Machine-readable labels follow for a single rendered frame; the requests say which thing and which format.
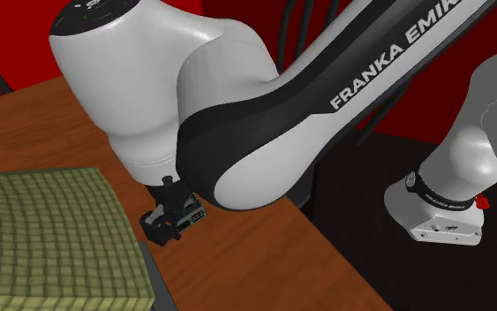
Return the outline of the black robot stand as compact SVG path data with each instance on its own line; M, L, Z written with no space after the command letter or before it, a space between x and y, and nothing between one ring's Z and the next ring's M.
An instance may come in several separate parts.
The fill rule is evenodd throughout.
M394 311L497 311L497 184L474 247L417 242L383 195L434 144L353 130L319 162L304 214Z

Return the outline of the brown wooden table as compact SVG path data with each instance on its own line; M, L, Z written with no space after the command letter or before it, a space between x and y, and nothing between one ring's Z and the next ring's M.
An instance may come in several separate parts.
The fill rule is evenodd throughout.
M0 171L97 167L138 239L154 206L63 79L0 97ZM391 311L289 200L249 212L207 207L179 240L150 251L178 311Z

